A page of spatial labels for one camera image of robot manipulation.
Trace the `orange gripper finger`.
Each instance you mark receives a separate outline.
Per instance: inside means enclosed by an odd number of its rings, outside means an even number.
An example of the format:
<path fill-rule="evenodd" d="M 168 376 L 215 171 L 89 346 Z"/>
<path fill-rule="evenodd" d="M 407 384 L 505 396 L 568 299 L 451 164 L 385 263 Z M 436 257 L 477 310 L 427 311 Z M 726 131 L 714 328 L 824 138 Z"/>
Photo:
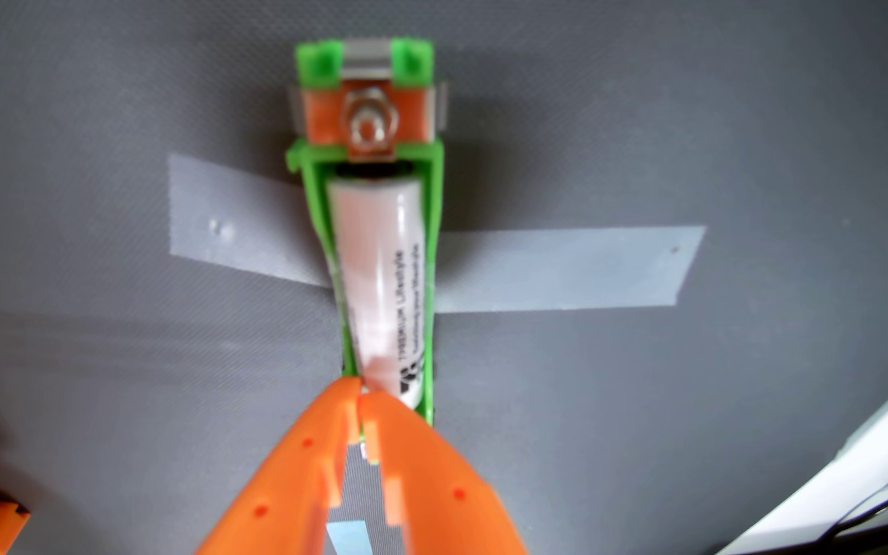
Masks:
<path fill-rule="evenodd" d="M 370 462 L 407 554 L 527 554 L 500 496 L 459 451 L 387 393 L 361 397 Z"/>
<path fill-rule="evenodd" d="M 341 377 L 302 411 L 196 554 L 321 554 L 340 506 L 347 448 L 359 442 L 358 377 Z"/>

